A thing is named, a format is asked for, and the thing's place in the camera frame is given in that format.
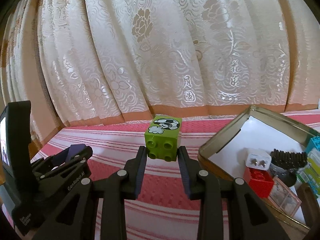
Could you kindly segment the gold metal tin box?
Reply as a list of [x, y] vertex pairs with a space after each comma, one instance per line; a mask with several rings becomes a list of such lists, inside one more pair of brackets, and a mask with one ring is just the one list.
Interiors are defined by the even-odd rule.
[[251, 106], [200, 148], [198, 160], [223, 180], [245, 181], [291, 239], [313, 238], [319, 225], [319, 110], [279, 114]]

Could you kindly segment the white paper tin liner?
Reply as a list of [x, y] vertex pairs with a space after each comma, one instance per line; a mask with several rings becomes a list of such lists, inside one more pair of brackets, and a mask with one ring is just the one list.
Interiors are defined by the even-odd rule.
[[209, 160], [222, 168], [232, 177], [242, 177], [245, 171], [246, 149], [254, 148], [268, 153], [273, 149], [288, 152], [302, 152], [305, 147], [291, 137], [250, 117], [240, 132]]

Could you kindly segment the cream floral curtain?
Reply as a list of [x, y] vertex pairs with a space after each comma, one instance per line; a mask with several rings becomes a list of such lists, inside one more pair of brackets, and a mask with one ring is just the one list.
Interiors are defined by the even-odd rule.
[[303, 0], [19, 0], [1, 25], [1, 104], [63, 126], [316, 109], [319, 23]]

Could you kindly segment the black scalp massager brush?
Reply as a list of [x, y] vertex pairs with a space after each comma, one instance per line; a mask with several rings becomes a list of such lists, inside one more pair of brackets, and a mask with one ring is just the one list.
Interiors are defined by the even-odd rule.
[[284, 152], [274, 149], [271, 153], [270, 174], [280, 179], [287, 187], [297, 181], [297, 171], [307, 165], [306, 152]]

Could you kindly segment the red toy brick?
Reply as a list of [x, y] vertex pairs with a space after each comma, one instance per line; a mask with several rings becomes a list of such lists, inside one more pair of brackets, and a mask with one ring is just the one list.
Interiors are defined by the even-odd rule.
[[264, 170], [246, 167], [243, 179], [260, 198], [268, 198], [274, 186], [274, 180]]

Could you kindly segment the pink striped tablecloth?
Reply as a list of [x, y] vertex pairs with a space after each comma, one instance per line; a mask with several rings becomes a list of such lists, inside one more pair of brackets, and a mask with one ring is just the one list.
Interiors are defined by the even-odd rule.
[[[191, 158], [199, 147], [231, 122], [232, 117], [183, 120], [181, 143]], [[33, 158], [48, 157], [73, 144], [93, 149], [89, 159], [91, 179], [107, 178], [133, 158], [144, 144], [148, 121], [117, 125], [69, 127], [59, 131]], [[142, 191], [137, 200], [125, 202], [128, 239], [195, 239], [200, 204], [185, 195], [178, 163], [148, 160]]]

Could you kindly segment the clear dental floss box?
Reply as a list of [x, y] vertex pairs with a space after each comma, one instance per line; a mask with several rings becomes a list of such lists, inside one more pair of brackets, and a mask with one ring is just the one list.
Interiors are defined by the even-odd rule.
[[319, 150], [313, 148], [308, 153], [307, 165], [302, 168], [297, 177], [302, 183], [307, 183], [313, 194], [319, 197]]

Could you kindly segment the white USB charger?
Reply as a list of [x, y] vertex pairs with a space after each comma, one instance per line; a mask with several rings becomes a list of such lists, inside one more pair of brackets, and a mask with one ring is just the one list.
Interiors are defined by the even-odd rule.
[[272, 157], [265, 150], [246, 148], [246, 167], [267, 171], [271, 161]]

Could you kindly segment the teal toy brick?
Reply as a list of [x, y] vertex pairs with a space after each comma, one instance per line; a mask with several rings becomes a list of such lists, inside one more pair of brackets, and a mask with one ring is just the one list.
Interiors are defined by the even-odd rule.
[[305, 152], [309, 154], [314, 148], [320, 151], [320, 136], [313, 137], [309, 140]]

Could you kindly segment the blue cube block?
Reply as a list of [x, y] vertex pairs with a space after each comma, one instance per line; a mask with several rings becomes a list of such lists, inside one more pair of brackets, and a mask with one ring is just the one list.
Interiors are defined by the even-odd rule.
[[69, 146], [65, 162], [68, 162], [71, 159], [73, 159], [76, 155], [79, 155], [85, 148], [85, 144], [74, 144]]

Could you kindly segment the brown wooden comb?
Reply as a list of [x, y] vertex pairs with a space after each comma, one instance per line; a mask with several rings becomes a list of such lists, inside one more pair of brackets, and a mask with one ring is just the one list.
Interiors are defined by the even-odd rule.
[[308, 183], [302, 183], [297, 189], [297, 196], [301, 200], [300, 207], [308, 227], [312, 227], [319, 220], [319, 204]]

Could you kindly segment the green toy brick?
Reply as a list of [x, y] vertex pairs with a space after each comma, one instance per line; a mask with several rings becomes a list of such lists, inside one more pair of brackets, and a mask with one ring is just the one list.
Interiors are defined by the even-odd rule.
[[144, 133], [148, 157], [176, 161], [177, 149], [181, 144], [181, 127], [182, 118], [157, 115]]

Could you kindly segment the pink eyeshadow palette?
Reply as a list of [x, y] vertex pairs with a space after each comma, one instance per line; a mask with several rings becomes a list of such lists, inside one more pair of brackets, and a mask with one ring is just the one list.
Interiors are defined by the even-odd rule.
[[278, 177], [274, 177], [273, 181], [274, 185], [268, 196], [268, 200], [286, 215], [293, 217], [302, 201]]

